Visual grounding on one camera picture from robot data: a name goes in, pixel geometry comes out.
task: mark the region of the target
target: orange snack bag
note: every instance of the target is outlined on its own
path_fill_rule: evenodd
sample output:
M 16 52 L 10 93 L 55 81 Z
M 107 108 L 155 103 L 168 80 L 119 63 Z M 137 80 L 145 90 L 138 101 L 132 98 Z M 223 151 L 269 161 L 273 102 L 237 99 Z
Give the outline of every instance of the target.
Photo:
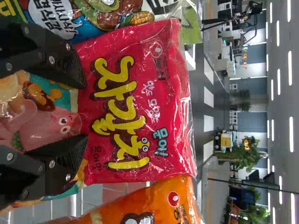
M 200 224 L 192 178 L 180 175 L 97 207 L 64 224 Z

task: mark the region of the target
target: speech bubble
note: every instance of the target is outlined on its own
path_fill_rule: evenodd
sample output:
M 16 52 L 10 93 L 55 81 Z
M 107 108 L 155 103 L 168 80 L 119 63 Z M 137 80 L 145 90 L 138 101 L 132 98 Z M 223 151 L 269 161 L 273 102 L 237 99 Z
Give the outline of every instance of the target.
M 30 0 L 28 11 L 34 23 L 66 40 L 78 34 L 76 28 L 82 26 L 72 21 L 75 12 L 69 0 Z

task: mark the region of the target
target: brand logo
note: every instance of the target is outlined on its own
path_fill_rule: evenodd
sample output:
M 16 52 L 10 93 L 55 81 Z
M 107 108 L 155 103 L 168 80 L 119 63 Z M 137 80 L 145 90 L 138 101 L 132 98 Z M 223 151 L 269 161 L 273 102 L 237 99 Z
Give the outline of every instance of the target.
M 172 191 L 167 196 L 168 203 L 171 205 L 171 207 L 178 207 L 179 205 L 179 195 L 177 192 Z
M 160 57 L 163 52 L 162 46 L 158 42 L 154 42 L 150 47 L 150 54 L 153 57 Z
M 95 120 L 92 129 L 99 135 L 113 136 L 117 145 L 116 160 L 109 161 L 107 166 L 114 170 L 142 168 L 150 162 L 148 156 L 141 158 L 139 155 L 141 151 L 149 150 L 150 142 L 135 132 L 143 128 L 146 118 L 137 115 L 134 97 L 130 94 L 137 87 L 136 81 L 129 81 L 129 68 L 133 65 L 133 57 L 125 56 L 118 65 L 120 73 L 113 73 L 108 69 L 106 59 L 98 58 L 94 63 L 102 77 L 97 82 L 99 91 L 93 95 L 96 99 L 107 101 L 109 112 Z

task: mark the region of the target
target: cartoon eyes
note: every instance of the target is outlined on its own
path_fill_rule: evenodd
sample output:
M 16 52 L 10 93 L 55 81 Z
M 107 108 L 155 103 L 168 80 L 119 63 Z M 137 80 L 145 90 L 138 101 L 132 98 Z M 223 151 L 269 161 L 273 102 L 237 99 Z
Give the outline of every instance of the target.
M 111 6 L 114 4 L 114 0 L 102 0 L 105 5 Z
M 144 212 L 141 215 L 135 213 L 126 214 L 122 220 L 121 224 L 154 224 L 154 215 L 150 212 Z
M 171 205 L 171 207 L 178 207 L 179 205 L 179 196 L 177 192 L 172 191 L 168 194 L 168 203 Z
M 69 131 L 70 131 L 71 127 L 70 126 L 63 126 L 61 129 L 60 129 L 60 133 L 61 134 L 67 134 Z
M 125 224 L 138 224 L 137 221 L 135 219 L 129 218 Z
M 59 124 L 60 125 L 66 125 L 67 124 L 67 118 L 61 118 L 61 119 L 59 119 Z
M 141 139 L 141 142 L 142 142 L 143 144 L 146 144 L 146 143 L 148 142 L 148 139 L 145 138 L 145 137 L 143 137 L 143 138 Z M 147 152 L 148 150 L 149 150 L 149 147 L 148 147 L 148 146 L 142 146 L 142 151 Z

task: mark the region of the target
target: corn illustration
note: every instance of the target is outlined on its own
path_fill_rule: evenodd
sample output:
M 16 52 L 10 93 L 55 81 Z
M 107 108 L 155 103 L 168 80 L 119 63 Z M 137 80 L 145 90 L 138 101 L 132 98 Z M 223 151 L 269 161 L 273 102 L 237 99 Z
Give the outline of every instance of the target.
M 139 25 L 146 22 L 153 22 L 155 19 L 154 15 L 147 11 L 141 11 L 136 13 L 130 21 L 130 25 Z

